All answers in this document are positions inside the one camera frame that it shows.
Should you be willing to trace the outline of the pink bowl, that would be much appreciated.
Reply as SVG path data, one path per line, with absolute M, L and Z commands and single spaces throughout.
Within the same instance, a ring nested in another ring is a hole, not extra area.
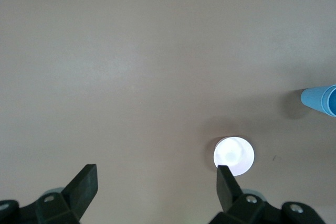
M 234 176 L 249 171 L 254 160 L 255 152 L 252 145 L 242 137 L 225 137 L 215 145 L 213 161 L 216 168 L 228 166 Z

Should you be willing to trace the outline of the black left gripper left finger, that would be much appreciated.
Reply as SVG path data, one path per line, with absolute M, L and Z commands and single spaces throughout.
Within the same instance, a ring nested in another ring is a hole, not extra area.
M 0 200 L 0 224 L 80 224 L 97 191 L 97 166 L 87 164 L 62 191 L 47 193 L 28 206 Z

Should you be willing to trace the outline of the blue plastic cup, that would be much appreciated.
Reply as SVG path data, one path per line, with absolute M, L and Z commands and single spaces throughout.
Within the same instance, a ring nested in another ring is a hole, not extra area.
M 325 90 L 322 96 L 321 105 L 325 114 L 336 117 L 336 84 Z
M 329 86 L 321 86 L 305 89 L 301 94 L 301 102 L 316 111 L 328 114 L 326 100 Z

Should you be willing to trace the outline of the brown table cover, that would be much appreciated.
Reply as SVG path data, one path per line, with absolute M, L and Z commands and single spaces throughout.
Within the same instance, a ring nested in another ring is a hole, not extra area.
M 336 224 L 336 0 L 0 0 L 0 200 L 22 206 L 96 164 L 82 224 L 208 224 L 216 143 L 237 177 Z

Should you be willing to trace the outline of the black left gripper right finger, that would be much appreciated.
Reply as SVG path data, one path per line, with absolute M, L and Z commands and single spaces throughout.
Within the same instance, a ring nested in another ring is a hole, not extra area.
M 217 167 L 216 190 L 222 210 L 209 224 L 323 224 L 310 206 L 288 201 L 278 209 L 253 193 L 245 193 L 228 166 Z

